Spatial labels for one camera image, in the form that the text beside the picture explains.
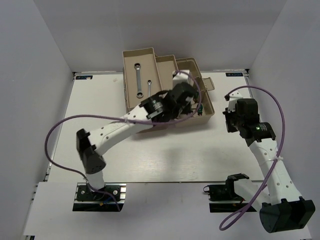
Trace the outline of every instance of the cable tie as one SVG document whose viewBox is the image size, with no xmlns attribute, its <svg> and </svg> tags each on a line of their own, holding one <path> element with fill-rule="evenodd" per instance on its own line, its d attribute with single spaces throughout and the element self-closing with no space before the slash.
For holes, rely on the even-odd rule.
<svg viewBox="0 0 320 240">
<path fill-rule="evenodd" d="M 277 156 L 277 157 L 275 157 L 275 159 L 274 160 L 277 160 L 277 161 L 282 161 L 284 158 L 282 157 L 282 156 Z"/>
</svg>

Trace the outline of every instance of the tan toolbox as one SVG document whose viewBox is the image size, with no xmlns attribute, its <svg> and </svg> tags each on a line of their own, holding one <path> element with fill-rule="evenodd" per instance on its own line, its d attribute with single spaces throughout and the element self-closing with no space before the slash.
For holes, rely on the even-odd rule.
<svg viewBox="0 0 320 240">
<path fill-rule="evenodd" d="M 196 113 L 190 119 L 177 123 L 176 127 L 188 127 L 194 125 L 205 124 L 215 114 L 208 91 L 214 90 L 214 84 L 211 78 L 202 78 L 197 62 L 194 58 L 176 59 L 174 55 L 156 56 L 153 48 L 140 50 L 124 51 L 123 52 L 123 84 L 126 111 L 130 112 L 142 100 L 148 98 L 148 80 L 152 80 L 151 95 L 161 91 L 170 90 L 173 87 L 172 73 L 175 70 L 190 70 L 201 89 L 203 111 L 202 115 Z M 143 98 L 137 98 L 137 78 L 135 63 L 141 64 L 141 89 Z M 191 108 L 195 110 L 197 103 L 192 101 Z M 168 126 L 161 125 L 151 129 L 142 131 L 141 133 L 151 132 L 156 130 L 164 130 Z"/>
<path fill-rule="evenodd" d="M 176 124 L 176 126 L 187 127 L 187 126 L 205 124 L 215 114 L 215 109 L 214 109 L 214 106 L 212 105 L 212 102 L 208 93 L 208 91 L 212 91 L 215 89 L 215 85 L 212 82 L 212 79 L 210 77 L 202 78 L 197 62 L 193 57 L 177 59 L 176 63 L 179 70 L 190 70 L 193 78 L 196 80 L 196 82 L 200 86 L 202 105 L 203 105 L 203 111 L 201 116 L 198 116 L 198 114 L 196 113 L 188 120 Z M 195 110 L 197 108 L 197 105 L 198 105 L 197 103 L 194 103 L 192 101 L 191 108 Z"/>
<path fill-rule="evenodd" d="M 148 80 L 152 81 L 151 96 L 163 90 L 158 73 L 155 51 L 151 48 L 124 51 L 123 55 L 123 84 L 126 112 L 130 112 L 140 102 L 148 98 Z M 139 63 L 142 98 L 137 98 L 137 77 L 135 64 Z"/>
</svg>

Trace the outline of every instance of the metal wrench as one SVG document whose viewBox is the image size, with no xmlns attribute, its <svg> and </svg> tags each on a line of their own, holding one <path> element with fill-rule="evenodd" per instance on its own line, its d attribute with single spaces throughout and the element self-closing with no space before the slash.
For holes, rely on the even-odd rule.
<svg viewBox="0 0 320 240">
<path fill-rule="evenodd" d="M 152 81 L 151 80 L 148 80 L 148 97 L 150 97 L 151 95 L 151 84 L 152 84 Z"/>
<path fill-rule="evenodd" d="M 144 94 L 142 92 L 142 89 L 141 89 L 141 78 L 140 78 L 140 69 L 141 69 L 141 64 L 140 63 L 135 63 L 134 64 L 134 69 L 135 69 L 135 75 L 136 75 L 136 86 L 138 88 L 138 92 L 136 93 L 136 97 L 138 99 L 141 99 Z"/>
</svg>

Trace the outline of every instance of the white table surface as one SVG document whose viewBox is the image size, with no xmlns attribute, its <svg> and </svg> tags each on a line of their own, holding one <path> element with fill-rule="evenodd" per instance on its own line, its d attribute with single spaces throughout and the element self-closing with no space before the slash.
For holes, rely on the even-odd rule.
<svg viewBox="0 0 320 240">
<path fill-rule="evenodd" d="M 215 182 L 228 175 L 244 173 L 252 180 L 263 179 L 257 160 L 239 133 L 227 133 L 222 111 L 228 106 L 224 95 L 246 85 L 244 77 L 226 77 L 223 72 L 204 72 L 211 77 L 215 90 L 210 98 L 215 114 L 208 124 L 171 128 L 131 136 L 112 147 L 105 155 L 104 180 L 128 182 Z M 241 89 L 250 97 L 247 89 Z M 75 80 L 66 117 L 97 114 L 121 117 L 126 113 L 122 73 L 94 75 Z M 107 120 L 78 118 L 61 128 L 54 161 L 84 172 L 76 150 L 76 132 L 90 131 L 107 124 Z M 83 182 L 80 175 L 52 166 L 48 182 Z"/>
<path fill-rule="evenodd" d="M 301 240 L 308 227 L 267 233 L 258 212 L 226 231 L 229 213 L 210 213 L 205 183 L 128 183 L 121 212 L 72 211 L 76 183 L 41 182 L 24 235 L 35 240 Z"/>
</svg>

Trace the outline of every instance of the combination wrench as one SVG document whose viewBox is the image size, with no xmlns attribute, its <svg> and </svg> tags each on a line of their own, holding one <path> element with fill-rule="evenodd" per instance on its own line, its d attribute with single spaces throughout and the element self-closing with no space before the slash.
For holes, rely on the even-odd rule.
<svg viewBox="0 0 320 240">
<path fill-rule="evenodd" d="M 152 84 L 152 81 L 151 80 L 148 80 L 148 97 L 150 97 L 151 95 L 151 84 Z"/>
<path fill-rule="evenodd" d="M 141 89 L 141 77 L 140 77 L 140 69 L 141 69 L 141 64 L 140 63 L 135 63 L 134 64 L 134 69 L 135 69 L 135 75 L 136 75 L 136 85 L 137 85 L 137 88 L 138 88 L 138 92 L 136 93 L 136 97 L 138 99 L 141 99 L 144 94 L 142 92 L 142 89 Z"/>
</svg>

